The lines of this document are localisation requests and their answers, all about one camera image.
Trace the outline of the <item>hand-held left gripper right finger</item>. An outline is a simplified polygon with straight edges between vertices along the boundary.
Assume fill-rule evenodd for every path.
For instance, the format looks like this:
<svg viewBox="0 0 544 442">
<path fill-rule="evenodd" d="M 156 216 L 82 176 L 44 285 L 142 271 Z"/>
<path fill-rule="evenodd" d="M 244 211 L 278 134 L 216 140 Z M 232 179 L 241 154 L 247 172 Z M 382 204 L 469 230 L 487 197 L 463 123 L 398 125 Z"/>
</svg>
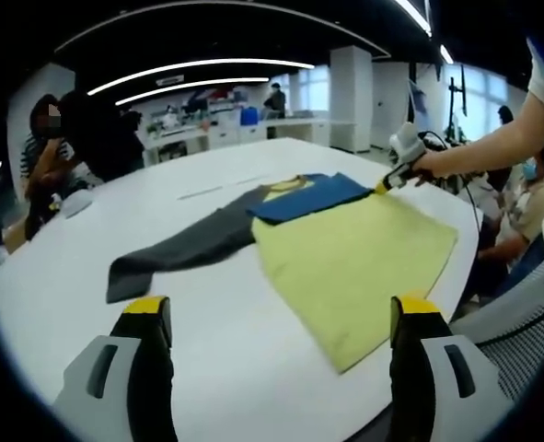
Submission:
<svg viewBox="0 0 544 442">
<path fill-rule="evenodd" d="M 391 441 L 482 441 L 513 408 L 500 370 L 439 309 L 392 297 Z"/>
</svg>

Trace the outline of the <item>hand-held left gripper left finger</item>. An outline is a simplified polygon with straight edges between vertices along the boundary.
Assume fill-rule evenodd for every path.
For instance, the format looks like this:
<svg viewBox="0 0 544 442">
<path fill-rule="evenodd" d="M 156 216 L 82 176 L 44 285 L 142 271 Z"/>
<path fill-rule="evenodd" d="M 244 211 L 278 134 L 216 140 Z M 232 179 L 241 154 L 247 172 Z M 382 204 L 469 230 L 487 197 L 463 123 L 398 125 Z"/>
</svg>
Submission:
<svg viewBox="0 0 544 442">
<path fill-rule="evenodd" d="M 168 297 L 131 303 L 64 371 L 53 413 L 81 441 L 176 441 Z"/>
</svg>

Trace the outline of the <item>person's right hand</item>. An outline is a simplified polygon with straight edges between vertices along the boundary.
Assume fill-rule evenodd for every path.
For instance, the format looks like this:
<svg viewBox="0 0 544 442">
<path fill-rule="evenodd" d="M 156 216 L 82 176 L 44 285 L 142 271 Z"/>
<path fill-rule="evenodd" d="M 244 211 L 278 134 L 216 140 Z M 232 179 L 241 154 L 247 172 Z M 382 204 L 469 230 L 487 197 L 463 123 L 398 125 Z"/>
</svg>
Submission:
<svg viewBox="0 0 544 442">
<path fill-rule="evenodd" d="M 446 178 L 453 173 L 453 168 L 448 164 L 446 152 L 432 150 L 426 150 L 413 163 L 412 170 L 417 178 L 416 187 Z"/>
</svg>

